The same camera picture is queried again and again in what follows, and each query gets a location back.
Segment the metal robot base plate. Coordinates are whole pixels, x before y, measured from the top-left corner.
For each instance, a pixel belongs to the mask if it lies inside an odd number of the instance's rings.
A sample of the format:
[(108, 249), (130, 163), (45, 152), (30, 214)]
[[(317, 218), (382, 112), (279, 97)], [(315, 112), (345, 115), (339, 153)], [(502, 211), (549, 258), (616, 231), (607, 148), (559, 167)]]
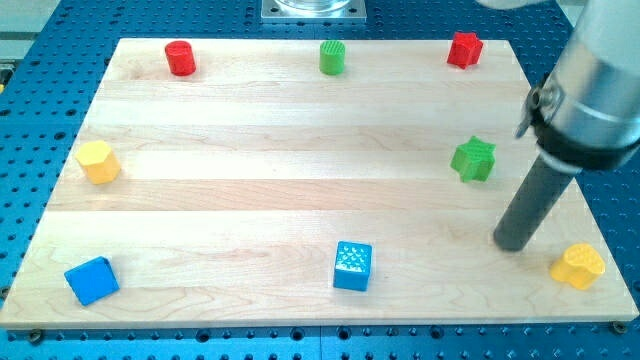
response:
[(365, 0), (262, 0), (266, 23), (365, 22)]

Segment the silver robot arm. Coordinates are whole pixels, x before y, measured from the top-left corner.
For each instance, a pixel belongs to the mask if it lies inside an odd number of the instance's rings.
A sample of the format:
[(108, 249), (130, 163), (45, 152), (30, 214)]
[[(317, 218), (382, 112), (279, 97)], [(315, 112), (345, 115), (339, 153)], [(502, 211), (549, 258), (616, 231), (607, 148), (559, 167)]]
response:
[(639, 149), (639, 0), (589, 0), (515, 136), (565, 167), (615, 169)]

